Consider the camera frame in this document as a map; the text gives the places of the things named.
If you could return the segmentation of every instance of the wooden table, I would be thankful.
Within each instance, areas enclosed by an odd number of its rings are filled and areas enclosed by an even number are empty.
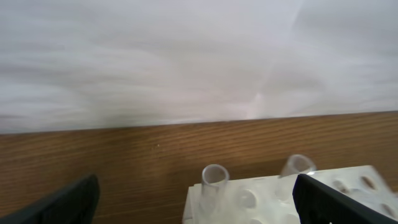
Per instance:
[[[0,215],[95,173],[94,224],[180,223],[206,165],[276,175],[295,153],[319,169],[373,165],[398,190],[398,113],[2,135]]]

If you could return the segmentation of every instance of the white backdrop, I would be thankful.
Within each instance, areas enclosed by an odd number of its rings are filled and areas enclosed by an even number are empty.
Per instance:
[[[398,109],[396,0],[2,0],[0,133]]]

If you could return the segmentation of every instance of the test tube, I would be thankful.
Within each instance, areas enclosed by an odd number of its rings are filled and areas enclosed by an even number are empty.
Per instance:
[[[212,215],[220,209],[225,187],[229,181],[228,171],[221,165],[212,164],[201,173],[200,207],[205,215]]]
[[[306,156],[300,154],[291,155],[278,176],[275,187],[275,195],[281,202],[286,202],[292,195],[295,179],[298,174],[312,175],[317,167]]]

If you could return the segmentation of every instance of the wrinkled white fabric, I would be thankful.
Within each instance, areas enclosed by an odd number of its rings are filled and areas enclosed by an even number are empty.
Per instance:
[[[0,133],[396,110],[396,8],[0,1]]]

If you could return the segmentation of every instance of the test tube rack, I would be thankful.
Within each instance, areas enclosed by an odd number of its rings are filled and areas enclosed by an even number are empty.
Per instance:
[[[372,166],[318,170],[314,179],[390,218],[398,218],[398,200]],[[290,192],[297,175],[287,181]],[[229,180],[217,211],[204,215],[198,206],[201,184],[188,188],[183,224],[299,224],[292,194],[275,196],[278,176]]]

